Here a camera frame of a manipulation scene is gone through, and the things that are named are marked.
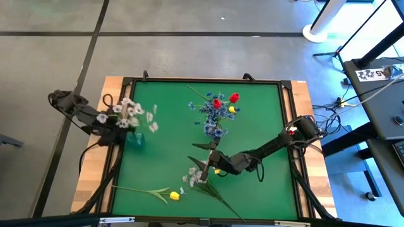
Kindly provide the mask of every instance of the green mat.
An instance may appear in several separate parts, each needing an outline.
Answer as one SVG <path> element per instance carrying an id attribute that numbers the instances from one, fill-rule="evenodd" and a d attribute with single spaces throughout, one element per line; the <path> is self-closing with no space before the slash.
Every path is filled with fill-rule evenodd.
<path id="1" fill-rule="evenodd" d="M 202 125 L 194 125 L 201 118 L 198 111 L 191 111 L 188 103 L 202 104 L 204 100 L 191 91 L 192 86 L 202 94 L 207 92 L 226 95 L 238 92 L 236 103 L 241 111 L 235 120 L 222 122 L 229 134 L 220 141 L 218 150 L 226 155 L 254 149 L 278 135 L 283 128 L 282 112 L 277 85 L 230 83 L 164 83 L 137 82 L 134 101 L 146 110 L 157 104 L 154 118 L 159 129 L 144 132 L 146 146 L 137 150 L 128 142 L 124 147 L 118 186 L 142 190 L 170 187 L 169 192 L 188 188 L 182 182 L 189 168 L 195 166 L 187 156 L 206 160 L 208 152 L 191 143 L 208 143 Z M 243 172 L 238 176 L 220 178 L 212 172 L 209 180 L 222 197 L 244 219 L 297 219 L 294 193 L 287 150 L 276 152 L 263 161 L 264 182 L 258 182 L 255 172 Z M 187 190 L 180 201 L 172 201 L 164 195 L 168 204 L 153 195 L 117 189 L 112 213 L 132 216 L 166 216 L 187 218 L 237 218 L 221 202 L 195 190 Z"/>

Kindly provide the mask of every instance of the concrete floor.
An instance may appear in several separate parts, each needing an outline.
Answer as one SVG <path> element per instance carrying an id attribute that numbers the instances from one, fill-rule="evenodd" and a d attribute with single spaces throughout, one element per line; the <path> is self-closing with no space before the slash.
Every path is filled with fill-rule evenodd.
<path id="1" fill-rule="evenodd" d="M 96 105 L 105 76 L 140 76 L 146 69 L 150 76 L 239 78 L 251 73 L 256 79 L 306 80 L 313 104 L 331 103 L 344 94 L 346 87 L 340 82 L 345 76 L 337 60 L 315 59 L 312 54 L 329 52 L 343 44 L 344 37 L 358 25 L 353 19 L 347 23 L 347 17 L 364 20 L 378 2 L 346 4 L 330 25 L 332 38 L 322 44 L 302 37 L 99 37 L 81 94 Z M 0 31 L 92 32 L 102 3 L 0 1 Z M 384 12 L 391 17 L 394 13 Z M 317 14 L 313 2 L 288 0 L 115 0 L 109 3 L 101 31 L 300 32 Z M 380 34 L 390 29 L 388 24 L 378 26 L 378 33 L 360 34 L 342 52 L 344 60 L 361 57 L 370 50 L 381 40 Z M 1 219 L 29 216 L 62 122 L 62 115 L 49 106 L 46 95 L 55 89 L 74 88 L 90 39 L 0 36 L 0 133 L 25 143 L 18 149 L 0 147 Z M 395 57 L 397 53 L 390 48 L 383 56 Z M 354 95 L 350 89 L 347 97 Z M 342 119 L 343 124 L 352 127 L 368 121 L 361 107 Z M 70 128 L 44 215 L 70 211 L 78 158 L 87 140 L 83 132 Z M 339 217 L 360 223 L 404 225 L 377 167 L 372 162 L 370 165 L 383 193 L 373 203 L 360 197 L 369 190 L 363 174 L 330 176 Z"/>

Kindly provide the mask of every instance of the desk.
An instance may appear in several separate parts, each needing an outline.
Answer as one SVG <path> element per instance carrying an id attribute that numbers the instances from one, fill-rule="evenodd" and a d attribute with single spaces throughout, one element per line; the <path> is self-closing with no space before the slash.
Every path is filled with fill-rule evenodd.
<path id="1" fill-rule="evenodd" d="M 356 93 L 361 94 L 363 92 L 369 91 L 373 88 L 377 88 L 379 86 L 384 86 L 390 81 L 369 81 L 369 82 L 360 82 L 355 71 L 360 70 L 354 64 L 355 60 L 344 62 L 344 70 L 352 83 L 353 88 Z M 370 69 L 381 68 L 382 66 L 388 66 L 392 64 L 402 63 L 396 59 L 376 59 L 371 62 Z M 376 164 L 378 165 L 384 181 L 386 182 L 391 195 L 401 213 L 404 216 L 404 191 L 402 187 L 402 182 L 404 178 L 393 177 L 395 175 L 402 176 L 403 168 L 398 168 L 397 163 L 392 163 L 387 160 L 398 161 L 398 157 L 396 157 L 396 153 L 392 146 L 381 146 L 383 142 L 375 142 L 377 140 L 393 140 L 393 139 L 404 139 L 404 127 L 400 127 L 393 120 L 394 116 L 403 117 L 404 114 L 404 105 L 401 101 L 404 100 L 404 84 L 392 84 L 389 88 L 382 91 L 380 94 L 375 96 L 373 99 L 365 102 L 363 107 L 367 116 L 369 117 L 370 122 L 356 128 L 353 130 L 353 133 L 347 133 L 344 136 L 341 136 L 337 139 L 334 139 L 327 144 L 323 145 L 323 153 L 324 156 L 327 157 L 329 155 L 340 152 L 346 148 L 354 146 L 358 143 L 366 141 L 367 139 L 371 139 L 367 141 L 369 149 L 367 149 L 367 155 L 364 155 L 364 159 L 374 157 Z M 376 91 L 367 93 L 365 95 L 360 95 L 359 100 L 363 101 L 366 98 L 370 97 Z"/>

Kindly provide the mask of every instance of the yellow flower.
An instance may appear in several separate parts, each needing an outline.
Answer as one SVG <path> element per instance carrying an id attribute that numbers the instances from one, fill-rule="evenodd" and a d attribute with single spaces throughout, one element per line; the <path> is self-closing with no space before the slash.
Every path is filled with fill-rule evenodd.
<path id="1" fill-rule="evenodd" d="M 178 201 L 179 200 L 179 194 L 177 192 L 171 192 L 170 193 L 170 199 L 173 201 Z"/>
<path id="2" fill-rule="evenodd" d="M 232 114 L 235 114 L 235 109 L 234 109 L 234 107 L 229 107 L 229 112 L 232 113 Z"/>

